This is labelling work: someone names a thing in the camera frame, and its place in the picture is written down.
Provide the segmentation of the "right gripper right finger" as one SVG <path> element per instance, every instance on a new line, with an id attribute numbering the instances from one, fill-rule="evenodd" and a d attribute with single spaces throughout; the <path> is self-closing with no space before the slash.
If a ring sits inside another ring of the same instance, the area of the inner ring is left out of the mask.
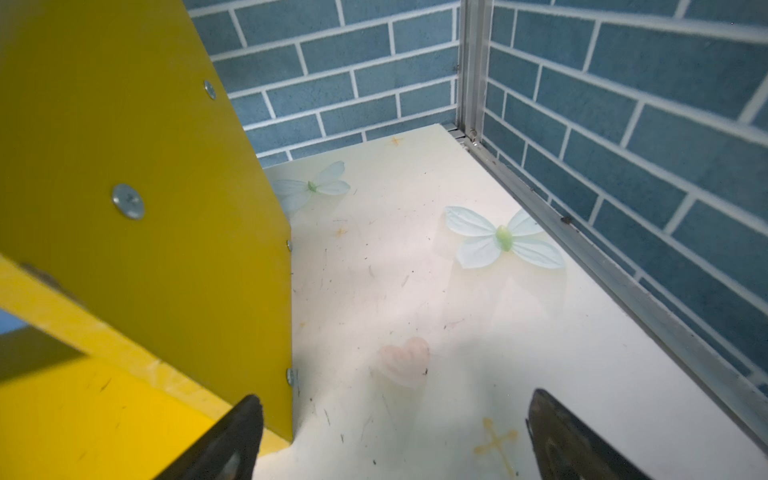
<path id="1" fill-rule="evenodd" d="M 544 389 L 533 392 L 526 424 L 543 479 L 649 480 Z"/>

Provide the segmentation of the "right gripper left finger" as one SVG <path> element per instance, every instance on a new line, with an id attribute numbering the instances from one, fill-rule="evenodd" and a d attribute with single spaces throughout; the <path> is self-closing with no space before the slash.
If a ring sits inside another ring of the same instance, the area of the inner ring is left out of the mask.
<path id="1" fill-rule="evenodd" d="M 174 479 L 252 478 L 264 433 L 260 399 L 247 395 L 156 476 Z"/>

